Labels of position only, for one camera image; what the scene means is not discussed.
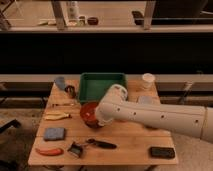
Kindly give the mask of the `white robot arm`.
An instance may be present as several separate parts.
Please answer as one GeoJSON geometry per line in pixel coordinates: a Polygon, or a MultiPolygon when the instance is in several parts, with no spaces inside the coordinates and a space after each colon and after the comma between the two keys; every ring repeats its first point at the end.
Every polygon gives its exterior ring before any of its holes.
{"type": "Polygon", "coordinates": [[[128,91],[113,84],[95,109],[100,126],[115,119],[141,123],[213,143],[213,108],[127,101],[128,91]]]}

